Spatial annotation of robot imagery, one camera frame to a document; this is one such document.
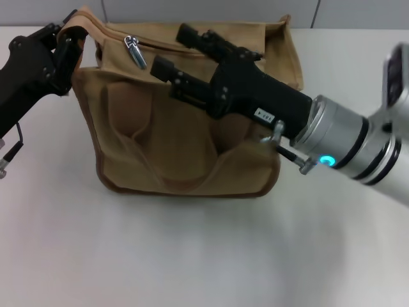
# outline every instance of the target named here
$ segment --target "tan canvas bag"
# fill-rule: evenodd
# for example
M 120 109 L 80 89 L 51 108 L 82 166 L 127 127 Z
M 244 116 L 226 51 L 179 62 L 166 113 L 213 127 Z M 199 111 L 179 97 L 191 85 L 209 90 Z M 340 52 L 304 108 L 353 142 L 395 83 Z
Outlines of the tan canvas bag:
M 190 25 L 263 53 L 259 68 L 300 90 L 302 73 L 288 22 L 285 16 L 276 24 Z M 239 114 L 213 120 L 169 98 L 170 85 L 150 75 L 159 54 L 188 74 L 211 79 L 217 64 L 175 41 L 180 24 L 103 24 L 85 7 L 64 30 L 73 26 L 83 27 L 97 44 L 98 67 L 77 69 L 72 83 L 94 142 L 98 176 L 109 189 L 225 197 L 255 197 L 271 190 L 279 157 L 258 142 L 270 131 Z M 127 35 L 138 37 L 146 70 L 128 53 Z

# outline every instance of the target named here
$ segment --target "black cable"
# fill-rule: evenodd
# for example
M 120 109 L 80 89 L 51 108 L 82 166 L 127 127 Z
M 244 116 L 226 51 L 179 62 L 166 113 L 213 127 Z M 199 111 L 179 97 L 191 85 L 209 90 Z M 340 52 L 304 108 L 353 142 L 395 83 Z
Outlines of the black cable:
M 17 131 L 19 132 L 20 142 L 23 143 L 23 133 L 21 132 L 20 123 L 15 124 L 17 126 Z
M 105 2 L 104 0 L 101 0 L 101 7 L 102 7 L 102 13 L 104 15 L 104 21 L 105 23 L 108 22 L 108 15 L 107 15 L 107 9 L 105 7 Z
M 318 2 L 317 2 L 317 6 L 315 7 L 315 12 L 314 12 L 314 17 L 313 17 L 313 22 L 311 23 L 311 27 L 310 27 L 310 29 L 312 29 L 312 28 L 314 27 L 314 24 L 315 24 L 315 19 L 317 18 L 318 9 L 320 8 L 320 4 L 321 4 L 321 0 L 318 0 Z
M 294 162 L 295 159 L 297 158 L 297 155 L 295 153 L 290 152 L 289 150 L 285 149 L 284 147 L 277 146 L 275 148 L 279 154 L 281 154 L 283 157 L 287 158 L 291 162 Z
M 10 149 L 10 150 L 4 155 L 4 157 L 3 157 L 3 159 L 4 159 L 5 161 L 9 162 L 9 163 L 14 159 L 14 157 L 17 155 L 17 153 L 20 151 L 20 149 L 21 149 L 21 148 L 23 147 L 23 145 L 24 145 L 24 144 L 23 144 L 23 133 L 21 132 L 20 124 L 17 123 L 16 126 L 17 126 L 17 130 L 18 130 L 18 132 L 19 132 L 20 141 L 18 141 L 18 142 L 13 146 L 13 148 Z

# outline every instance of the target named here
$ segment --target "metal connector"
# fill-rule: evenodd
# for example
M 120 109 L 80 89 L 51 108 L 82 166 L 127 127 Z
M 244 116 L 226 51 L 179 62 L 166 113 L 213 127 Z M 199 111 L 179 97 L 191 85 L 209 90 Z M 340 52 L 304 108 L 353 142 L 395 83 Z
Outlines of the metal connector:
M 274 125 L 273 135 L 261 139 L 260 143 L 274 143 L 280 145 L 285 128 L 286 126 L 282 120 L 277 121 Z
M 0 179 L 3 179 L 7 175 L 6 167 L 8 162 L 4 159 L 0 160 Z
M 303 175 L 308 174 L 315 167 L 315 165 L 317 165 L 317 161 L 312 158 L 308 158 L 300 167 L 300 173 Z

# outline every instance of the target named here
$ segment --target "zipper pull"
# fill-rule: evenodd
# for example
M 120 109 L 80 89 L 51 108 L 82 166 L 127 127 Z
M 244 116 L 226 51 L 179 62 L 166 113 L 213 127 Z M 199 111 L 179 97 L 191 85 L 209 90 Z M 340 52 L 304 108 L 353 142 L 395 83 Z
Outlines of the zipper pull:
M 142 52 L 138 47 L 139 40 L 134 36 L 128 35 L 127 37 L 125 37 L 124 42 L 129 50 L 130 55 L 134 59 L 136 65 L 140 69 L 146 69 L 147 67 L 146 61 L 143 58 Z

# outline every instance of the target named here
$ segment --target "white table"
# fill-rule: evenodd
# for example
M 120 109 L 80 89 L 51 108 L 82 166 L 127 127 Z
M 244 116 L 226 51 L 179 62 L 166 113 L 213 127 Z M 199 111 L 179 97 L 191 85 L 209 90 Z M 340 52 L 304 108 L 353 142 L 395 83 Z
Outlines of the white table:
M 0 67 L 35 29 L 0 28 Z M 382 61 L 409 31 L 293 39 L 305 93 L 369 115 Z M 124 196 L 96 177 L 75 95 L 44 98 L 21 124 L 25 146 L 0 182 L 0 306 L 409 306 L 409 208 L 331 169 L 303 177 L 283 160 L 256 200 Z

